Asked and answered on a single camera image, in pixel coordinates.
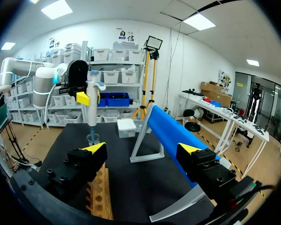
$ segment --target chair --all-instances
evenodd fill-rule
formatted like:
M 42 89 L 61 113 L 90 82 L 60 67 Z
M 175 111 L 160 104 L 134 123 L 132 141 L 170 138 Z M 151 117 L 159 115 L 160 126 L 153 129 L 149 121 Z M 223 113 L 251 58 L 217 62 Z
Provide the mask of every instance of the chair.
M 183 125 L 190 132 L 199 132 L 201 130 L 201 127 L 199 124 L 194 123 L 194 122 L 185 123 L 185 117 L 193 116 L 194 114 L 195 114 L 195 112 L 192 109 L 184 110 L 183 117 L 182 117 Z

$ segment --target tool on table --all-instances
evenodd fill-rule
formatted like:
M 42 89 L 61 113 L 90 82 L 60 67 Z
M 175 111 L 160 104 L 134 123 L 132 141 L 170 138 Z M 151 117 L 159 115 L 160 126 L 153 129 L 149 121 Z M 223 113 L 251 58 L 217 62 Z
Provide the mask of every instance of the tool on table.
M 183 90 L 182 92 L 187 93 L 187 94 L 192 94 L 192 95 L 196 95 L 196 96 L 204 96 L 202 93 L 197 93 L 195 92 L 195 88 L 193 88 L 192 90 Z

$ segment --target ceiling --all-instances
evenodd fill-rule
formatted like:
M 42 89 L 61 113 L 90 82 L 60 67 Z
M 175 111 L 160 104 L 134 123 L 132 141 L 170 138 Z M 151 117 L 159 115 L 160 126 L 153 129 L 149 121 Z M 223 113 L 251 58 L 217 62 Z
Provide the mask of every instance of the ceiling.
M 26 0 L 23 9 L 0 42 L 16 42 L 13 55 L 49 31 L 92 20 L 125 19 L 153 23 L 179 31 L 180 21 L 215 0 L 66 0 L 74 13 L 51 20 L 40 10 L 55 0 Z M 198 31 L 182 22 L 180 32 L 208 45 L 236 67 L 266 72 L 281 78 L 281 44 L 271 24 L 250 0 L 220 4 L 201 12 L 216 27 Z M 260 67 L 246 59 L 258 60 Z

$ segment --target black table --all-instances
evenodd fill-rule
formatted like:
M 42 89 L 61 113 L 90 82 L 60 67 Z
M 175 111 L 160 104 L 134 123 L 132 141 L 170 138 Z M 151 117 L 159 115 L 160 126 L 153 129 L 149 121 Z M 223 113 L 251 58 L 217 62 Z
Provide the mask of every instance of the black table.
M 66 152 L 88 146 L 87 124 L 67 124 L 50 148 L 40 173 L 46 176 L 48 168 L 59 166 Z M 109 169 L 111 207 L 114 220 L 126 222 L 150 222 L 149 216 L 172 205 L 190 191 L 191 187 L 172 160 L 165 158 L 131 164 L 129 157 L 137 139 L 119 138 L 116 123 L 97 124 L 100 141 L 106 142 Z M 146 134 L 141 144 L 142 154 L 158 153 L 159 142 L 153 133 Z M 85 208 L 87 184 L 67 204 L 89 213 Z M 207 218 L 214 206 L 204 196 L 192 207 L 164 219 L 179 225 L 196 224 Z

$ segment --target white plastic bin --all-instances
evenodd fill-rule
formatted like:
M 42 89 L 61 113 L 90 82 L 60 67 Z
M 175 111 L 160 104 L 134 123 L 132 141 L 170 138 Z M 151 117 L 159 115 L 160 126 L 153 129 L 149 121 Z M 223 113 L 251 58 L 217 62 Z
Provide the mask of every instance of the white plastic bin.
M 120 118 L 121 119 L 128 119 L 133 116 L 133 112 L 131 110 L 121 110 L 120 111 Z
M 22 116 L 24 122 L 29 121 L 28 116 L 27 116 L 27 112 L 22 112 L 21 116 Z
M 141 63 L 143 51 L 142 50 L 128 50 L 129 62 Z
M 67 123 L 82 123 L 82 112 L 72 111 L 66 115 Z
M 57 115 L 56 115 L 55 112 L 48 113 L 48 118 L 49 118 L 49 121 L 51 123 L 57 123 L 58 122 Z
M 58 123 L 63 125 L 67 124 L 66 116 L 62 112 L 56 112 L 56 116 L 58 119 Z
M 103 71 L 105 84 L 117 84 L 119 71 Z
M 17 101 L 16 100 L 12 100 L 9 102 L 8 107 L 11 109 L 15 109 L 17 108 Z
M 27 91 L 33 91 L 33 81 L 26 83 Z
M 119 111 L 117 109 L 107 109 L 104 114 L 105 123 L 116 123 L 119 117 Z
M 122 83 L 135 83 L 137 71 L 122 71 Z
M 20 120 L 21 120 L 21 119 L 20 119 L 20 115 L 19 115 L 18 112 L 12 112 L 11 114 L 12 114 L 13 119 L 14 119 L 15 121 L 20 121 Z
M 97 110 L 97 118 L 96 118 L 96 122 L 97 123 L 103 123 L 103 117 L 102 115 L 104 114 L 104 110 Z
M 125 61 L 127 50 L 124 49 L 112 49 L 112 61 Z
M 95 61 L 107 61 L 109 49 L 94 49 L 94 60 Z
M 21 94 L 27 91 L 27 86 L 25 83 L 18 85 L 18 93 Z
M 98 71 L 98 74 L 94 74 L 92 73 L 92 71 L 88 71 L 88 81 L 92 81 L 92 82 L 102 81 L 102 71 Z
M 132 119 L 117 120 L 120 138 L 135 137 L 136 126 Z
M 77 43 L 68 43 L 68 44 L 66 44 L 65 49 L 66 49 L 66 52 L 70 51 L 70 50 L 77 50 L 77 51 L 81 52 L 82 46 Z
M 65 97 L 63 95 L 53 96 L 55 106 L 64 106 L 66 104 Z
M 25 108 L 30 105 L 30 97 L 24 97 L 19 99 L 20 108 Z
M 81 52 L 75 49 L 65 52 L 64 54 L 64 63 L 69 64 L 73 60 L 80 60 Z
M 58 56 L 58 55 L 63 55 L 65 53 L 65 50 L 60 48 L 60 49 L 56 49 L 53 51 L 53 56 Z
M 33 122 L 38 118 L 37 111 L 29 111 L 26 113 L 28 120 Z
M 47 57 L 47 58 L 43 59 L 42 62 L 52 63 L 52 57 Z
M 67 106 L 75 106 L 77 102 L 75 101 L 74 96 L 65 95 L 66 105 Z

